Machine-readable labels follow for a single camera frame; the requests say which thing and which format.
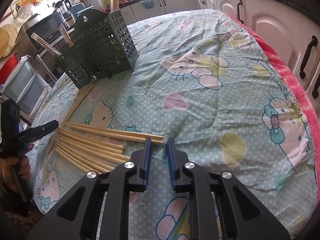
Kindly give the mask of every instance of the red bowl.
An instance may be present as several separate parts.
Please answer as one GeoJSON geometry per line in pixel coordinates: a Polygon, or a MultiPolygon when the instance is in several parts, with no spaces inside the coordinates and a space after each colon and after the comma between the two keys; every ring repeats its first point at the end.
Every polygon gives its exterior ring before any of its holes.
{"type": "Polygon", "coordinates": [[[17,52],[0,68],[0,85],[4,84],[14,67],[18,64],[17,52]]]}

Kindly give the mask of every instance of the hello kitty tablecloth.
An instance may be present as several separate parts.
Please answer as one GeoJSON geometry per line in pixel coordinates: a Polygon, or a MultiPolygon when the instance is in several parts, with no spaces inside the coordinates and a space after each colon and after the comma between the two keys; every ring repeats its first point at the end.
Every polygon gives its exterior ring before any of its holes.
{"type": "MultiPolygon", "coordinates": [[[[70,121],[168,134],[190,161],[231,171],[293,236],[316,204],[315,146],[306,115],[257,41],[215,10],[154,17],[128,29],[140,55],[134,73],[98,80],[70,121]]],[[[61,122],[81,92],[64,74],[33,126],[61,122]]],[[[51,136],[28,154],[43,213],[84,175],[46,153],[51,136]]],[[[126,155],[141,148],[129,142],[126,155]]],[[[148,189],[132,194],[129,208],[129,239],[189,239],[188,195],[173,193],[164,147],[153,147],[148,189]]]]}

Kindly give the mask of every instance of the painting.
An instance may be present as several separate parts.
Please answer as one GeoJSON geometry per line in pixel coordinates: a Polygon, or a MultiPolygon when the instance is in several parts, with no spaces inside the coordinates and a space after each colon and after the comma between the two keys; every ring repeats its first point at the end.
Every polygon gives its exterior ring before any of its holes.
{"type": "Polygon", "coordinates": [[[34,6],[44,3],[46,0],[18,0],[10,5],[10,9],[13,10],[13,17],[16,19],[18,17],[19,9],[28,3],[32,3],[34,6]]]}

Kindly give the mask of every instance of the wooden cutting board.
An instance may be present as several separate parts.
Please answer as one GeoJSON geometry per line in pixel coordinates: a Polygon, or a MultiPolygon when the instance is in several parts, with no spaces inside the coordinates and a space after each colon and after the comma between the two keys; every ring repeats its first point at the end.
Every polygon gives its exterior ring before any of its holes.
{"type": "Polygon", "coordinates": [[[6,30],[2,30],[0,28],[0,57],[2,57],[6,53],[9,40],[9,33],[6,30]]]}
{"type": "Polygon", "coordinates": [[[3,25],[0,28],[0,30],[7,31],[7,33],[10,36],[7,49],[4,52],[4,54],[2,55],[2,57],[6,57],[13,51],[14,47],[16,46],[16,39],[17,39],[17,36],[18,36],[18,30],[13,24],[3,25]]]}

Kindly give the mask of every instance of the dish rack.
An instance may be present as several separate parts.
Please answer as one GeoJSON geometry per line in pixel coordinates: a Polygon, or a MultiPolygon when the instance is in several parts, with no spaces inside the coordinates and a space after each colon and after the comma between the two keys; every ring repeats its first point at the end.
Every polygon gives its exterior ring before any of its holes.
{"type": "Polygon", "coordinates": [[[74,45],[62,46],[61,56],[55,61],[77,88],[91,79],[134,71],[139,55],[120,10],[111,13],[98,9],[84,11],[75,23],[74,32],[74,45]]]}

